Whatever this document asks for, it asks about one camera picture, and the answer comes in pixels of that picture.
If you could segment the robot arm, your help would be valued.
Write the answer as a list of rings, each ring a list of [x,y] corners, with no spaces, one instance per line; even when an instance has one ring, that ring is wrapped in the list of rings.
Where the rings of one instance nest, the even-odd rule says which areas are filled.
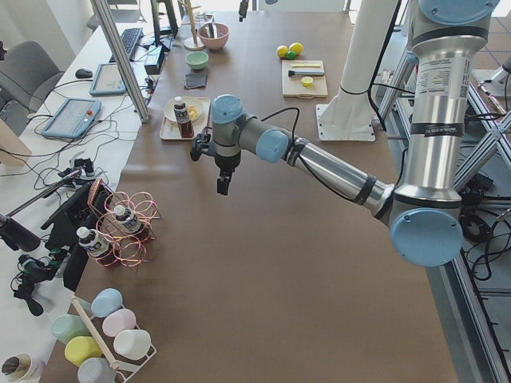
[[[367,208],[390,230],[408,262],[437,267],[454,259],[463,234],[461,197],[454,187],[469,92],[471,62],[488,41],[494,1],[415,1],[410,9],[406,57],[417,79],[408,152],[396,184],[385,184],[295,134],[244,111],[224,94],[211,105],[212,123],[192,140],[191,157],[211,156],[219,167],[217,190],[228,192],[248,150],[261,160],[286,161],[336,195]]]

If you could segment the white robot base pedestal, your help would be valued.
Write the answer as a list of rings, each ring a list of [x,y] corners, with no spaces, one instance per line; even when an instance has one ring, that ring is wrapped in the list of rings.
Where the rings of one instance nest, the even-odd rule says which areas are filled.
[[[321,141],[375,140],[370,88],[400,6],[400,1],[361,2],[339,91],[329,104],[318,105],[316,120]]]

